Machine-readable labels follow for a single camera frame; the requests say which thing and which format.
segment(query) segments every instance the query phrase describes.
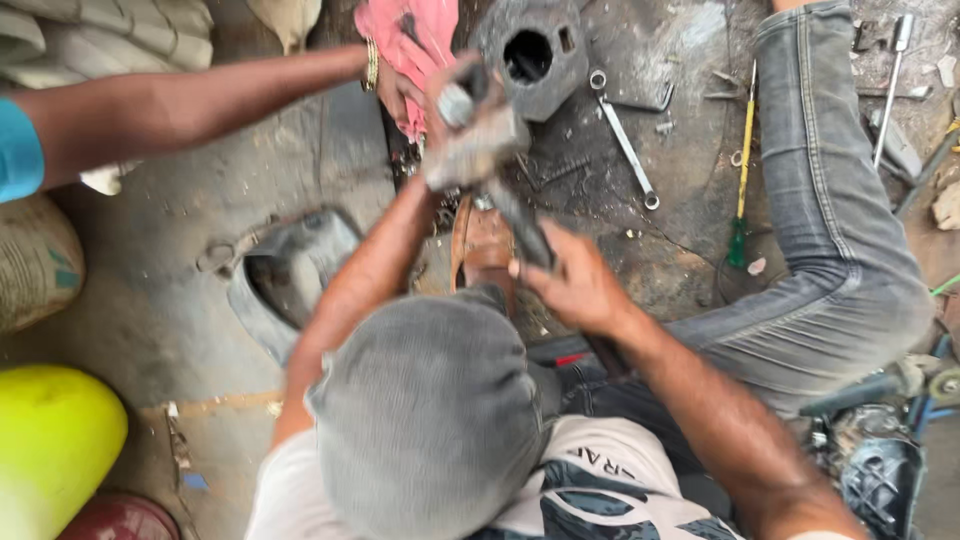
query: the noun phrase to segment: man's arm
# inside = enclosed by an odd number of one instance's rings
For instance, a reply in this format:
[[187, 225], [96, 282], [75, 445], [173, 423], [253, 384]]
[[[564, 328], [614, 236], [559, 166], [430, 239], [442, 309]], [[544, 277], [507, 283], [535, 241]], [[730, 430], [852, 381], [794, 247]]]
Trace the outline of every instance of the man's arm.
[[[248, 61], [202, 73], [135, 74], [15, 93], [44, 157], [42, 188], [108, 163], [169, 154], [251, 124], [310, 93], [356, 81], [366, 45]], [[380, 63], [377, 93], [394, 118], [422, 94]]]
[[558, 272], [511, 263], [566, 324], [620, 346], [684, 432], [690, 448], [730, 492], [756, 538], [812, 530], [866, 538], [789, 431], [743, 385], [688, 350], [636, 307], [586, 237], [542, 222]]
[[273, 447], [313, 426], [303, 394], [323, 374], [324, 353], [337, 350], [360, 321], [405, 288], [433, 226], [436, 202], [423, 177], [411, 179], [330, 281], [287, 361], [283, 412], [276, 419]]

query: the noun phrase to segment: blue sleeve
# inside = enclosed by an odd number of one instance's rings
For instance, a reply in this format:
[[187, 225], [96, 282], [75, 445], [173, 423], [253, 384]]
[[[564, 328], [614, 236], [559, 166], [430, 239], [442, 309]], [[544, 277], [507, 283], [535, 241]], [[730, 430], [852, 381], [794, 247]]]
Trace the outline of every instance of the blue sleeve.
[[34, 124], [13, 101], [0, 99], [0, 203], [30, 195], [43, 182], [43, 149]]

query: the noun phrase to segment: bracelet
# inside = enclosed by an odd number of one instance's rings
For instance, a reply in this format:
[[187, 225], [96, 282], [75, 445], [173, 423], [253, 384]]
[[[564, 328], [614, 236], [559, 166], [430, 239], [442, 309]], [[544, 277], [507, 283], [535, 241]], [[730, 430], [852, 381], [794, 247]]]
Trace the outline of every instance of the bracelet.
[[376, 77], [380, 73], [380, 51], [376, 48], [376, 41], [367, 38], [367, 79], [360, 82], [365, 92], [376, 90]]

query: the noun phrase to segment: concrete floor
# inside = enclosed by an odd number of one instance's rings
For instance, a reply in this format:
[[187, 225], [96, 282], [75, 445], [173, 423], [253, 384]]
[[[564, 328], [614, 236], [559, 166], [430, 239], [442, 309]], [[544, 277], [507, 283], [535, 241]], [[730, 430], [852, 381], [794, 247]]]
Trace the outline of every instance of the concrete floor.
[[[952, 14], [942, 4], [905, 3], [930, 6], [924, 7], [920, 39], [932, 41], [946, 35]], [[349, 14], [354, 4], [355, 0], [326, 2], [312, 42], [343, 42], [352, 28]], [[470, 4], [462, 3], [461, 20], [466, 22], [455, 43], [466, 42], [468, 29], [487, 2]], [[607, 154], [590, 145], [607, 136], [607, 126], [593, 118], [595, 104], [587, 91], [575, 93], [561, 112], [539, 127], [539, 152], [532, 154], [533, 166], [548, 168], [564, 155], [572, 155], [571, 148], [595, 152], [597, 163], [609, 164], [593, 167], [542, 194], [524, 194], [542, 212], [560, 215], [568, 225], [596, 237], [645, 308], [661, 319], [689, 316], [715, 302], [713, 263], [725, 252], [728, 216], [735, 204], [737, 170], [730, 165], [729, 155], [738, 148], [743, 129], [741, 106], [706, 103], [701, 94], [713, 83], [712, 69], [746, 73], [750, 38], [763, 9], [761, 3], [703, 0], [675, 0], [672, 11], [661, 0], [610, 2], [609, 11], [604, 4], [587, 3], [584, 24], [588, 35], [597, 37], [591, 45], [591, 63], [616, 74], [611, 85], [653, 91], [661, 76], [646, 78], [645, 62], [668, 55], [680, 55], [683, 60], [665, 68], [669, 73], [660, 73], [679, 83], [671, 110], [678, 126], [675, 133], [667, 138], [656, 134], [656, 117], [634, 115], [624, 120], [628, 134], [639, 140], [644, 164], [660, 186], [664, 206], [650, 216], [637, 212], [623, 160], [609, 145], [603, 150]], [[279, 53], [276, 39], [243, 2], [220, 0], [208, 5], [216, 23], [216, 62]], [[885, 0], [857, 0], [854, 5], [866, 13], [890, 11]], [[689, 25], [687, 19], [703, 13], [716, 15], [713, 32], [698, 37], [703, 41], [689, 50], [676, 45], [683, 43], [680, 36]], [[621, 20], [636, 24], [619, 28]], [[671, 43], [664, 35], [672, 36], [673, 48], [662, 46]], [[923, 52], [923, 61], [932, 54]], [[869, 69], [871, 61], [858, 60], [867, 83], [879, 73]], [[919, 68], [910, 67], [908, 78], [922, 77]], [[898, 105], [897, 116], [906, 122], [907, 132], [924, 144], [922, 154], [946, 122], [946, 95], [940, 92], [923, 105]], [[352, 135], [324, 136], [332, 133], [325, 127], [343, 126], [338, 112], [345, 110], [352, 120], [347, 123], [356, 128]], [[925, 118], [928, 126], [910, 118]], [[710, 127], [706, 135], [703, 126]], [[935, 129], [925, 133], [925, 127]], [[568, 139], [561, 135], [567, 130], [572, 130]], [[321, 203], [345, 206], [362, 227], [369, 226], [394, 192], [386, 147], [380, 142], [374, 148], [363, 146], [370, 140], [369, 133], [382, 133], [376, 103], [355, 87], [343, 88], [307, 98], [204, 148], [146, 162], [129, 176], [116, 197], [103, 197], [83, 186], [53, 194], [84, 244], [88, 281], [68, 310], [0, 339], [0, 353], [14, 363], [77, 365], [109, 383], [126, 401], [132, 428], [105, 487], [157, 500], [175, 516], [186, 538], [242, 536], [256, 467], [269, 444], [282, 376], [236, 321], [224, 285], [212, 275], [197, 272], [196, 257], [211, 240], [235, 237], [271, 214], [292, 214]], [[349, 158], [361, 154], [367, 157], [360, 161], [362, 166]], [[754, 171], [748, 212], [755, 230], [763, 231], [769, 227], [769, 218], [759, 167]], [[523, 192], [525, 186], [516, 188]], [[892, 196], [899, 196], [897, 189], [891, 186]], [[921, 205], [928, 204], [930, 197], [932, 191]], [[923, 212], [912, 214], [907, 228], [930, 284], [939, 284], [946, 273], [960, 270], [960, 249], [956, 249], [960, 234], [932, 231]], [[641, 231], [642, 239], [628, 239], [623, 234], [626, 229]], [[752, 253], [775, 261], [778, 251], [771, 238], [754, 236]], [[425, 248], [428, 264], [421, 288], [441, 292], [447, 287], [448, 242], [431, 240]], [[781, 264], [769, 264], [765, 277], [775, 276], [781, 268]], [[747, 290], [757, 287], [742, 284]], [[530, 302], [528, 314], [518, 324], [523, 335], [564, 332], [536, 302]], [[182, 485], [177, 474], [176, 445], [163, 412], [163, 404], [170, 401], [178, 402], [176, 431], [186, 441], [192, 471], [203, 476], [206, 488]], [[927, 435], [933, 474], [922, 493], [917, 519], [927, 538], [946, 540], [960, 528], [960, 514], [947, 508], [960, 495], [960, 461], [951, 445], [960, 441], [958, 437], [960, 419], [956, 418], [935, 422]]]

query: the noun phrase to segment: gray cap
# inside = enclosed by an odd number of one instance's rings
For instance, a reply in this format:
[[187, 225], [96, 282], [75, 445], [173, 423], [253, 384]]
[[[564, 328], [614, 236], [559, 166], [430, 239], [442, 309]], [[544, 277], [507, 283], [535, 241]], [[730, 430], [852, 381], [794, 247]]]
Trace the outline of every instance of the gray cap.
[[506, 317], [457, 296], [402, 299], [361, 323], [306, 394], [338, 517], [371, 540], [487, 524], [546, 444], [526, 362]]

